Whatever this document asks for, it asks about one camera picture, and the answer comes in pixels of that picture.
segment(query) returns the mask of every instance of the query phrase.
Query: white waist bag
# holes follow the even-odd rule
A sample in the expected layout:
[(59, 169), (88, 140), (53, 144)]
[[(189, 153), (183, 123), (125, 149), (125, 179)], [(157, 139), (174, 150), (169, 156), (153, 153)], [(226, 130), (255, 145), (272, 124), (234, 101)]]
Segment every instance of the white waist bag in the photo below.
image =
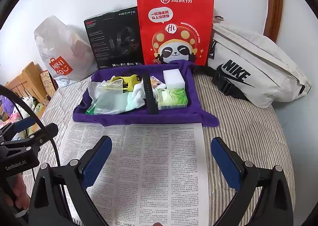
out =
[(238, 87), (255, 106), (289, 102), (311, 85), (299, 67), (269, 38), (224, 21), (213, 21), (208, 66)]

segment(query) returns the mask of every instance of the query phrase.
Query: panda cartoon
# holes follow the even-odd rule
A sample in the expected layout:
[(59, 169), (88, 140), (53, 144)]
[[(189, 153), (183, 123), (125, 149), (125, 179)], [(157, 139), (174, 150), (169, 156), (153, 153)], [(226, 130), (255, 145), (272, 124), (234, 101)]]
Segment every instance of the panda cartoon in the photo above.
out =
[(196, 35), (188, 28), (168, 24), (164, 31), (157, 32), (152, 38), (155, 59), (161, 64), (172, 60), (195, 62), (197, 53)]

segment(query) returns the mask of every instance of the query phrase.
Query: purple fabric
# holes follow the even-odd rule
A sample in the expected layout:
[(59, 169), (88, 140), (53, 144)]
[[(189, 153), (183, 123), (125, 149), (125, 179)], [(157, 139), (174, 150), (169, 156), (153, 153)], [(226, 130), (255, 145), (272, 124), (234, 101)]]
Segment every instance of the purple fabric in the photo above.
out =
[(89, 115), (85, 111), (90, 107), (92, 99), (85, 91), (81, 103), (74, 109), (73, 120), (77, 122), (99, 123), (103, 126), (129, 124), (187, 124), (202, 123), (204, 127), (217, 127), (218, 119), (201, 109), (191, 69), (196, 65), (185, 60), (171, 61), (168, 65), (137, 65), (98, 70), (92, 76), (93, 82), (102, 82), (115, 76), (141, 75), (145, 72), (164, 82), (163, 70), (178, 68), (185, 80), (185, 91), (188, 106), (181, 109), (159, 110), (158, 115), (148, 115), (147, 105), (117, 115)]
[(13, 103), (5, 96), (0, 95), (1, 101), (2, 101), (2, 108), (4, 110), (4, 112), (6, 112), (8, 114), (8, 116), (10, 117), (13, 110), (14, 110), (14, 105)]

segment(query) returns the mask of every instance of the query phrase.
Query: human hand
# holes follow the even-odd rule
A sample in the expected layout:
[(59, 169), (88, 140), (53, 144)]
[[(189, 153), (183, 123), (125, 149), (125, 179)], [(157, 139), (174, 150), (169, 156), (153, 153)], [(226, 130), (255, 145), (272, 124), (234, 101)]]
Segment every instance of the human hand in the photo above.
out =
[[(16, 183), (12, 191), (16, 196), (16, 201), (15, 201), (16, 207), (17, 208), (23, 207), (25, 210), (27, 210), (30, 206), (30, 198), (26, 192), (26, 186), (24, 184), (22, 174), (17, 175)], [(4, 194), (4, 200), (8, 206), (13, 206), (13, 201), (7, 194)]]

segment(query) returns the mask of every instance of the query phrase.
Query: plastic bag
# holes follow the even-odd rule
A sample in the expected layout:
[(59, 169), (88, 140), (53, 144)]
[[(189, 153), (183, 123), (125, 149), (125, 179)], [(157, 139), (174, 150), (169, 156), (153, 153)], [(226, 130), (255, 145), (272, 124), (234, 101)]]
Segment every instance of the plastic bag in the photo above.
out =
[(40, 56), (59, 87), (83, 80), (97, 71), (91, 47), (55, 16), (34, 31)]
[(87, 109), (87, 112), (90, 113), (91, 111), (93, 111), (94, 113), (94, 109), (95, 109), (98, 95), (100, 92), (103, 92), (106, 89), (120, 89), (122, 92), (122, 86), (123, 86), (122, 79), (112, 81), (112, 82), (102, 81), (101, 83), (88, 82), (87, 90), (88, 90), (89, 96), (92, 98), (92, 105)]
[(98, 99), (94, 114), (119, 114), (125, 111), (127, 95), (122, 92), (122, 79), (103, 82), (97, 86)]

